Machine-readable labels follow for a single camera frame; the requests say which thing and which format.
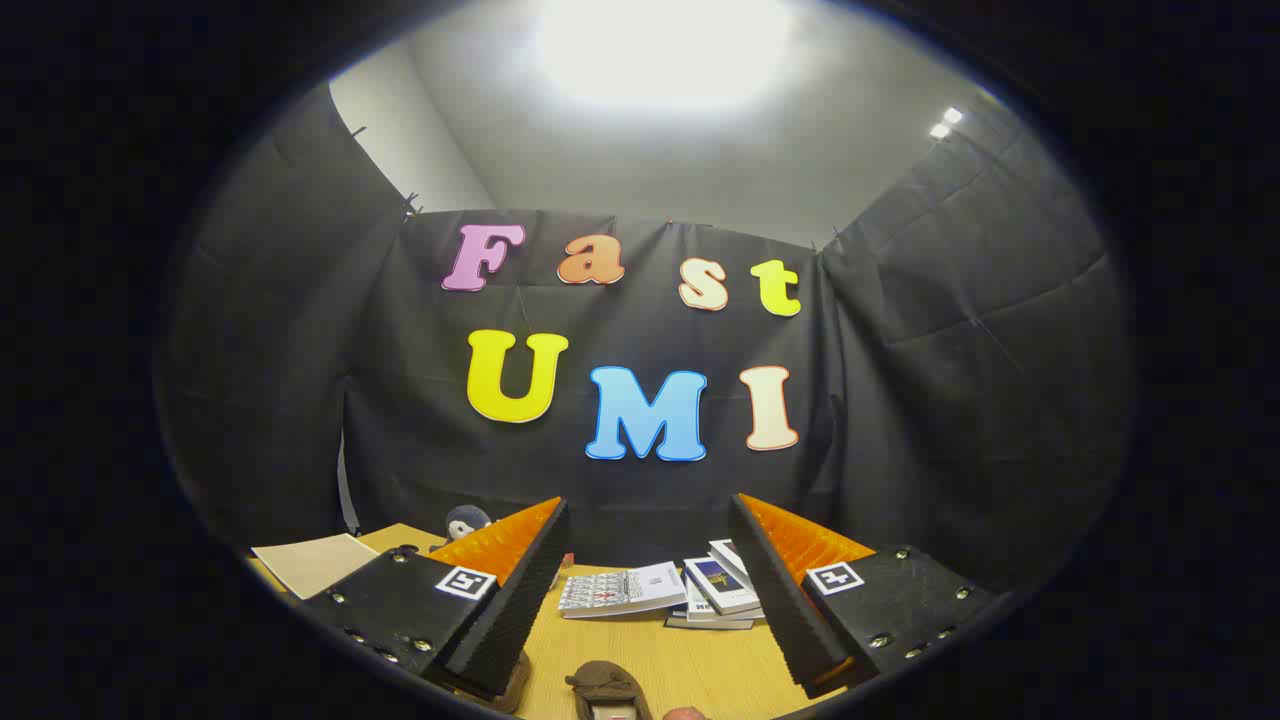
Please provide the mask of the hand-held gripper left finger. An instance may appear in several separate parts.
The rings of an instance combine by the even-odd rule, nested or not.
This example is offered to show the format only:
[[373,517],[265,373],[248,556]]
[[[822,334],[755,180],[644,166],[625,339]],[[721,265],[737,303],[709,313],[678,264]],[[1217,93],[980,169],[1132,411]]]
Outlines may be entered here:
[[553,497],[422,555],[388,550],[300,602],[352,650],[490,700],[506,692],[570,539]]

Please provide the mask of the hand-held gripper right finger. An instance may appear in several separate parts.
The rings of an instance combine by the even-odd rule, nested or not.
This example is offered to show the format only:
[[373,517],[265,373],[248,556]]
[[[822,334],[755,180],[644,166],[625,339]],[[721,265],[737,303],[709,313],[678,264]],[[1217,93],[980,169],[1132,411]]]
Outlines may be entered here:
[[957,643],[1001,593],[910,544],[873,550],[745,493],[730,538],[809,698],[905,673]]

